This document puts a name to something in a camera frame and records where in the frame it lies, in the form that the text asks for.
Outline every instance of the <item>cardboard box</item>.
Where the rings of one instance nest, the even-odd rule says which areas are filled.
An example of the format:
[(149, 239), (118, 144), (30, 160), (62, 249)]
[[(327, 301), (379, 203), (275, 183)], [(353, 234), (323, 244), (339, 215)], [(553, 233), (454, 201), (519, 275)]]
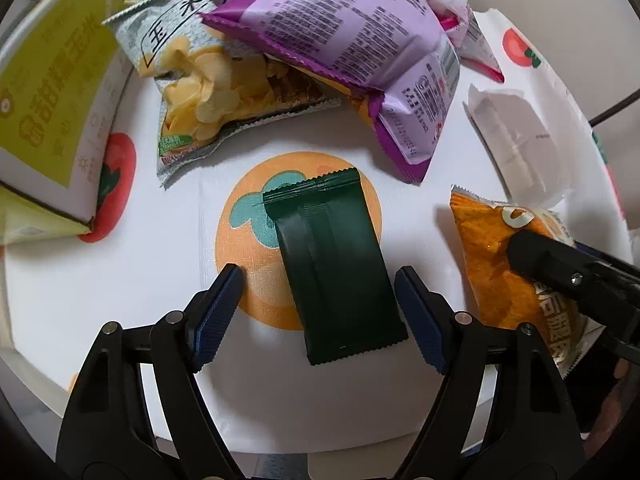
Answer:
[(0, 245), (82, 234), (131, 65), (124, 0), (42, 0), (0, 48)]

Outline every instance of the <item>blue gripper pad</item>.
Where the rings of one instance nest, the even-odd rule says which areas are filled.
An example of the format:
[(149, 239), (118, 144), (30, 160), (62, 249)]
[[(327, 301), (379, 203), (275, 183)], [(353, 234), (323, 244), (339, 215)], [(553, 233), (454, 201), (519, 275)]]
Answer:
[(185, 330), (193, 373), (213, 361), (243, 290), (242, 269), (235, 264), (226, 264), (197, 306), (189, 312)]
[(414, 334), (422, 357), (446, 374), (452, 359), (452, 310), (439, 294), (430, 292), (411, 266), (396, 272), (396, 299)]

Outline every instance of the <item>pink snack bag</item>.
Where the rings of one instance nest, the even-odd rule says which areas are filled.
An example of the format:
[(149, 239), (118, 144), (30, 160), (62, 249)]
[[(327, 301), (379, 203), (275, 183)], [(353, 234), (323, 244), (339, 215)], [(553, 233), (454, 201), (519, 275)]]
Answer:
[(203, 22), (346, 88), (404, 179), (423, 180), (460, 77), (425, 0), (229, 0)]
[(467, 0), (426, 0), (440, 20), (460, 59), (485, 76), (504, 83), (500, 65), (482, 34)]

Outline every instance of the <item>orange circle print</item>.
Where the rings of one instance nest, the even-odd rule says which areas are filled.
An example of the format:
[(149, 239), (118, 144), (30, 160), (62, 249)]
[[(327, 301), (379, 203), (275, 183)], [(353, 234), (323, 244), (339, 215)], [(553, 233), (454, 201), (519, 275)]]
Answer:
[[(233, 262), (244, 269), (246, 284), (239, 306), (249, 316), (283, 330), (302, 330), (275, 227), (262, 204), (263, 192), (352, 167), (346, 160), (324, 153), (286, 153), (258, 164), (236, 184), (218, 223), (216, 267), (220, 271)], [(360, 182), (380, 241), (380, 201), (362, 172)]]

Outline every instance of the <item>teal leaf print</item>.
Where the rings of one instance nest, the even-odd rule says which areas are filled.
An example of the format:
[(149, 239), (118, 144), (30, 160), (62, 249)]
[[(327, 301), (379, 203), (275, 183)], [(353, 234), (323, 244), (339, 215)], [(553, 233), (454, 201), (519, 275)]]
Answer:
[(304, 179), (304, 174), (299, 171), (283, 171), (273, 175), (260, 193), (247, 193), (236, 201), (231, 208), (229, 224), (233, 229), (237, 229), (247, 222), (251, 222), (251, 231), (254, 232), (256, 239), (265, 247), (277, 249), (278, 237), (275, 225), (264, 209), (262, 194), (280, 186), (302, 182)]

